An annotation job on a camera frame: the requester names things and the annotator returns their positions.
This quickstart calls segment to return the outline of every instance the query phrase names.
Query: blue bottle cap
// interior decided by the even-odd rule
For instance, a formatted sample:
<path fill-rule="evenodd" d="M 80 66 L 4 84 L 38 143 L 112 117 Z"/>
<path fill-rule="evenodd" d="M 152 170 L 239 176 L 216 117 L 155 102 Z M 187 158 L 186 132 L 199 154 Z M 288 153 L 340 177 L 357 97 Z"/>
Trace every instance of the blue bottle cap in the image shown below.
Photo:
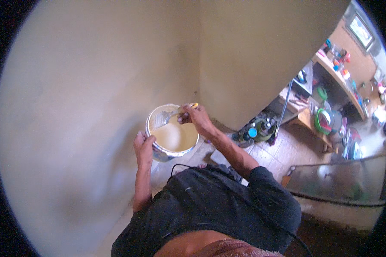
<path fill-rule="evenodd" d="M 251 128 L 249 128 L 248 134 L 250 137 L 253 138 L 253 137 L 257 136 L 257 130 L 254 127 L 251 127 Z"/>

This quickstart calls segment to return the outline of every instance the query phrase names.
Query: tiled floor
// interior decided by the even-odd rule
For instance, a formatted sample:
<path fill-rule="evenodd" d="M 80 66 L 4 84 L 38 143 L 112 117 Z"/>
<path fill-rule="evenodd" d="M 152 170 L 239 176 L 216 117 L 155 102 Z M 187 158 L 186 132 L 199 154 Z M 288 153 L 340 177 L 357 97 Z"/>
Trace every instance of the tiled floor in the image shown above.
<path fill-rule="evenodd" d="M 261 166 L 272 172 L 273 177 L 280 182 L 291 165 L 329 163 L 331 154 L 323 154 L 322 148 L 321 142 L 315 139 L 309 129 L 298 125 L 283 125 L 273 146 L 261 142 L 244 150 Z M 201 163 L 211 163 L 210 156 L 214 150 L 215 147 L 204 142 L 201 137 L 196 147 L 185 156 L 160 163 L 152 172 L 152 193 L 155 194 L 163 188 L 175 164 L 197 166 Z M 175 172 L 184 169 L 183 166 L 176 166 Z"/>

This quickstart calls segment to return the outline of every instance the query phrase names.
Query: paint bucket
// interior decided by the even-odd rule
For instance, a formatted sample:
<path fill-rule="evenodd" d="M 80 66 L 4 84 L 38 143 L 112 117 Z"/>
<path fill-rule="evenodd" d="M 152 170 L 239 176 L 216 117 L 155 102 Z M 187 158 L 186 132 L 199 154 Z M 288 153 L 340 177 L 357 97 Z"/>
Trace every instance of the paint bucket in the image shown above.
<path fill-rule="evenodd" d="M 179 107 L 180 107 L 179 105 L 167 104 L 167 105 L 159 106 L 156 109 L 154 109 L 152 112 L 150 112 L 146 120 L 147 136 L 150 136 L 153 133 L 152 131 L 153 121 L 154 121 L 154 117 L 157 114 L 159 114 L 162 111 L 171 112 L 178 109 Z M 171 151 L 159 145 L 157 142 L 154 142 L 153 159 L 155 159 L 158 162 L 167 162 L 173 158 L 184 156 L 186 153 L 193 150 L 193 148 L 196 146 L 197 142 L 199 141 L 199 133 L 196 131 L 193 124 L 188 123 L 188 124 L 180 125 L 178 122 L 174 122 L 175 120 L 177 120 L 177 117 L 171 118 L 169 123 L 173 123 L 173 124 L 176 124 L 177 126 L 180 126 L 179 128 L 181 129 L 182 133 L 184 133 L 185 135 L 184 138 L 186 139 L 186 142 L 185 142 L 186 147 L 181 151 Z"/>

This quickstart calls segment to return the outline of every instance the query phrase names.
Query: green bowl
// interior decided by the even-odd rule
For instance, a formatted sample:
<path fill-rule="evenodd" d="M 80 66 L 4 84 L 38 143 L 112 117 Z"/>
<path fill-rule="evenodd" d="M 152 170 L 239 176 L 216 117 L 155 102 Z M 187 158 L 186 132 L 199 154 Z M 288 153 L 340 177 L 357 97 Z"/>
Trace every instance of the green bowl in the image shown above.
<path fill-rule="evenodd" d="M 330 134 L 330 131 L 326 131 L 324 129 L 322 129 L 322 127 L 320 126 L 320 123 L 319 123 L 319 114 L 324 111 L 323 108 L 320 108 L 318 111 L 317 111 L 317 114 L 316 116 L 314 117 L 314 126 L 316 127 L 316 130 L 319 131 L 320 133 L 323 133 L 325 135 L 329 135 Z"/>

